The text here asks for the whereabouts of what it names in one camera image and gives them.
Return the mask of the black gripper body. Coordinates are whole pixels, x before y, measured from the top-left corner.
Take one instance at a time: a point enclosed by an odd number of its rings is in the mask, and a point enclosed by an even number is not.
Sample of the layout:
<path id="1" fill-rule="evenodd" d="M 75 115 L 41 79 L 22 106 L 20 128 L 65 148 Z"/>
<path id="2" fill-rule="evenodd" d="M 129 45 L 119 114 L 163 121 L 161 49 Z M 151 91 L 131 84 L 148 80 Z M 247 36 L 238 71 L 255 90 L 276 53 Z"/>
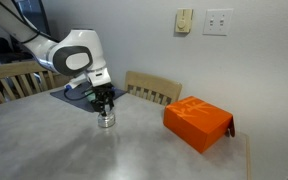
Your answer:
<path id="1" fill-rule="evenodd" d="M 93 89 L 95 93 L 95 100 L 102 101 L 105 105 L 108 105 L 108 98 L 115 96 L 114 86 L 110 83 L 97 86 Z"/>

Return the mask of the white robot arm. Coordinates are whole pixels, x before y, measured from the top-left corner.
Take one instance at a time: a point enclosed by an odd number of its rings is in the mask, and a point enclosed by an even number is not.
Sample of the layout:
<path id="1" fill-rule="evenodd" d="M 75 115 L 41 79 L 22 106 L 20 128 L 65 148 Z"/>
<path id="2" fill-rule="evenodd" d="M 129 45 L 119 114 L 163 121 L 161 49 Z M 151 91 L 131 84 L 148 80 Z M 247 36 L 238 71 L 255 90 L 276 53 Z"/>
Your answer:
<path id="1" fill-rule="evenodd" d="M 105 106 L 112 110 L 111 78 L 100 39 L 93 29 L 72 29 L 63 40 L 55 41 L 20 12 L 15 0 L 0 0 L 0 27 L 25 46 L 42 67 L 76 76 L 68 88 L 74 89 L 79 81 L 89 81 L 95 93 L 91 104 L 96 112 L 105 117 Z"/>

